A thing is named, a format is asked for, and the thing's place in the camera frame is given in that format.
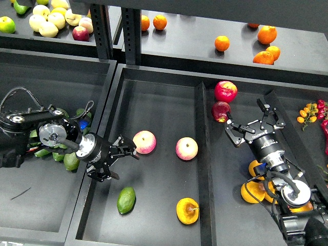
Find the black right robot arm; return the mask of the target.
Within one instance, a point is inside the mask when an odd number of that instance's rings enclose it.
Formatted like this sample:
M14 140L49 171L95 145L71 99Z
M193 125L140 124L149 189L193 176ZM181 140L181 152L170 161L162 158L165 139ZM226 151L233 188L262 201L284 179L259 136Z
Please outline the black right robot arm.
M298 173L290 174L293 163L285 158L276 134L285 126L279 110L260 99L257 104L263 117L247 125L236 124L226 111L228 138L235 147L248 144L259 163L253 167L254 177L241 186L241 196L249 203L271 198L268 212L287 245L327 245L327 204L318 188L301 180L302 168L296 166Z

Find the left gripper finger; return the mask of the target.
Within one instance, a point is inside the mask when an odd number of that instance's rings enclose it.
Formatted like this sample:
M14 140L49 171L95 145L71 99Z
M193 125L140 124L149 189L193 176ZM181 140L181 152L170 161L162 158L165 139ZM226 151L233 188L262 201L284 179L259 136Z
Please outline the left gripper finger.
M88 177L98 181L103 182L106 179L116 179L120 180L120 177L117 173L110 171L109 167L115 163L115 161L104 161L96 163L87 163L86 174Z
M118 136L117 140L110 145L109 157L110 159L118 159L125 156L131 156L139 160L139 156L136 151L137 146L133 140L122 136Z

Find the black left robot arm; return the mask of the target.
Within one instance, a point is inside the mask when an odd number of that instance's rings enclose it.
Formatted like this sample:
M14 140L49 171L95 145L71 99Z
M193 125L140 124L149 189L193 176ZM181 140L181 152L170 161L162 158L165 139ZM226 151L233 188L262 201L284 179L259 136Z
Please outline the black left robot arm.
M31 97L37 109L1 109L2 168L19 168L29 153L40 150L61 155L73 153L77 159L87 163L88 177L103 182L111 178L119 179L118 174L110 170L119 158L139 158L135 143L122 135L111 143L95 133L84 132L91 120L88 113L94 105L92 100L88 101L81 113L67 117L64 110L54 105L45 108L30 90L16 87L5 95L1 107L19 90Z

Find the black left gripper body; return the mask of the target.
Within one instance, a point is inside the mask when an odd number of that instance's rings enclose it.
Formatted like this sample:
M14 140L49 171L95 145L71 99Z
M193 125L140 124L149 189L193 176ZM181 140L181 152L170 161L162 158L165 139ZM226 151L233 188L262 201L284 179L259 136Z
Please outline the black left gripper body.
M101 169L109 154L110 145L104 138L89 133L82 136L76 157L87 163L88 171Z

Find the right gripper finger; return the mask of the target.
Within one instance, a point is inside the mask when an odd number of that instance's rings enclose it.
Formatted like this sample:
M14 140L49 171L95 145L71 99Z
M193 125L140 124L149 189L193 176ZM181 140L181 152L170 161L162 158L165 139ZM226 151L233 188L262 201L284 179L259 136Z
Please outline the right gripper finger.
M239 147L242 143L245 142L245 138L244 138L245 133L254 134L255 129L250 128L248 126L235 124L229 111L226 112L226 115L227 115L228 120L225 122L226 123L225 133L226 133L227 137L230 139L230 141L232 142L232 144L234 145L234 147ZM243 137L236 136L234 134L234 132L238 132L238 133L242 134Z
M257 99L257 104L263 112L260 130L268 130L269 128L271 130L278 130L285 127L285 121L278 108L272 108L269 104L263 103L260 98Z

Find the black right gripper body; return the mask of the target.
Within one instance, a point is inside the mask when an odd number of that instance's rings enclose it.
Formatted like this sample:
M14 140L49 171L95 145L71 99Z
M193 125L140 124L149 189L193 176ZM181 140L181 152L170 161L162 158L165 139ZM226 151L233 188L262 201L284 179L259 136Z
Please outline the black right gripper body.
M267 163L269 167L284 164L282 155L285 150L279 143L273 125L256 120L248 123L250 132L246 132L244 139L259 163Z

